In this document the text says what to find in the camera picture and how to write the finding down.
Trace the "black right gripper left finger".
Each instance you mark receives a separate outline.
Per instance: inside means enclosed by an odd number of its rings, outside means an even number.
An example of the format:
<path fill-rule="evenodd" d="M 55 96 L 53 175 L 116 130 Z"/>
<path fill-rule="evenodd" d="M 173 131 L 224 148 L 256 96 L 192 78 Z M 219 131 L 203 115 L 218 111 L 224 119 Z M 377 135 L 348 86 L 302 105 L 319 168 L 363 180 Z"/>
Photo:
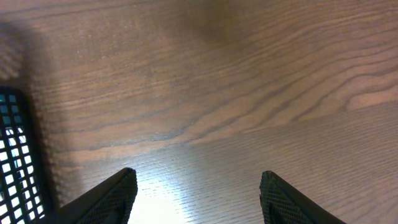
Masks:
<path fill-rule="evenodd" d="M 49 224 L 127 224 L 137 196 L 136 171 L 123 168 L 59 210 L 47 214 Z"/>

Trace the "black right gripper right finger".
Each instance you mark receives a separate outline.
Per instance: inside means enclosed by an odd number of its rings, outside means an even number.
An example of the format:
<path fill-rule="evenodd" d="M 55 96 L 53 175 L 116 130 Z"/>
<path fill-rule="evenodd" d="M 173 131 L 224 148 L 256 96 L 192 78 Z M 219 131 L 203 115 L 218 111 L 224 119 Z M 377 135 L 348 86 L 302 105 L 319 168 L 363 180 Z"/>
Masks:
<path fill-rule="evenodd" d="M 345 224 L 276 173 L 262 173 L 260 203 L 267 224 Z"/>

